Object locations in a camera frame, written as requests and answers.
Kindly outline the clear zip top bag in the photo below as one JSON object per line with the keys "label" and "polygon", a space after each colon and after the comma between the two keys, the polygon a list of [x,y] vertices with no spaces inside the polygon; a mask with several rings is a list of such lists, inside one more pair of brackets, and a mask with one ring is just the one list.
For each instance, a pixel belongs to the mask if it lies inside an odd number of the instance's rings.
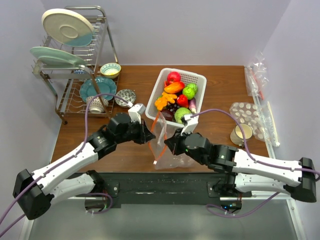
{"label": "clear zip top bag", "polygon": [[151,132],[155,139],[148,143],[148,147],[153,154],[153,165],[156,170],[173,168],[190,168],[194,165],[194,160],[186,154],[173,155],[164,141],[171,138],[178,128],[167,123],[165,116],[158,112],[151,126]]}

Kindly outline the large green cabbage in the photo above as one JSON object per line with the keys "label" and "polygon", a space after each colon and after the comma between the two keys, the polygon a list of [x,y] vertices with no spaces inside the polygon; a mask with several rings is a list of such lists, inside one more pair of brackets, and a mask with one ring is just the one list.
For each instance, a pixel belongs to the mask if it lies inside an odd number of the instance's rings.
{"label": "large green cabbage", "polygon": [[184,115],[188,115],[188,114],[191,114],[192,112],[188,109],[188,108],[185,108],[185,107],[180,107],[178,108],[175,113],[174,113],[174,120],[176,123],[178,124],[182,124],[182,117]]}

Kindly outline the red bell pepper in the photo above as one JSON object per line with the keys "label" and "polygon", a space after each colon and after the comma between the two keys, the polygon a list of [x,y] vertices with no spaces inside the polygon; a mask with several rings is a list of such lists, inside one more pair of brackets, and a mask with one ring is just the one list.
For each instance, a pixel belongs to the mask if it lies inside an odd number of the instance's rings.
{"label": "red bell pepper", "polygon": [[189,107],[189,100],[188,100],[187,96],[184,95],[184,94],[180,94],[177,97],[176,103],[177,103],[178,106],[180,106],[182,108],[188,108]]}

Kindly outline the purple white radish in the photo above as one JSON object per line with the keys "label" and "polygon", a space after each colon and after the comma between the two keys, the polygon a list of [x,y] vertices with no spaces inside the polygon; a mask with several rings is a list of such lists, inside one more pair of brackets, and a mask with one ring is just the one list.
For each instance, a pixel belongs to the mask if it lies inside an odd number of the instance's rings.
{"label": "purple white radish", "polygon": [[190,110],[193,114],[196,114],[196,113],[197,113],[196,99],[195,99],[195,98],[192,98],[191,100],[188,101],[188,107],[189,107],[189,110]]}

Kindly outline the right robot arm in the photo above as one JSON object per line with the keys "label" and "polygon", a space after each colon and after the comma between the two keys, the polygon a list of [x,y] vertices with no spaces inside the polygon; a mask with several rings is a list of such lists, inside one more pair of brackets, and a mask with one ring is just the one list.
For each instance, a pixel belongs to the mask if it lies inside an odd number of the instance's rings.
{"label": "right robot arm", "polygon": [[175,133],[164,141],[173,155],[186,154],[200,165],[232,179],[223,183],[230,197],[238,192],[278,192],[294,200],[315,203],[316,171],[310,158],[279,160],[250,154],[247,150],[213,144],[199,133]]}

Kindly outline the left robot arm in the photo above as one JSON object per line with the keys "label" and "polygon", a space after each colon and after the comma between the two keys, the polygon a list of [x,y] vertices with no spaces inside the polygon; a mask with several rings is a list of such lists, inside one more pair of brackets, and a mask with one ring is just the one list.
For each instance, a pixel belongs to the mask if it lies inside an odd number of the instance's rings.
{"label": "left robot arm", "polygon": [[64,198],[99,196],[107,187],[96,171],[89,170],[76,178],[71,175],[114,152],[119,144],[134,142],[143,145],[155,137],[144,120],[132,120],[127,113],[118,113],[59,160],[33,172],[27,169],[19,172],[13,197],[27,219],[34,220]]}

